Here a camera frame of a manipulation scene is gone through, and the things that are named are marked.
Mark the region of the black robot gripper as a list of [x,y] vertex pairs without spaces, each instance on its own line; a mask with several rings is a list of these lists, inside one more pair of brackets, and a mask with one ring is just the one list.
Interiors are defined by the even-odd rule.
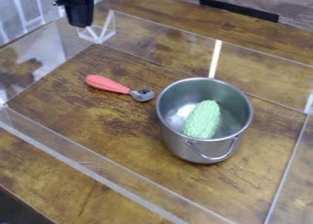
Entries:
[[64,5],[68,23],[73,27],[92,24],[93,0],[52,0],[53,5]]

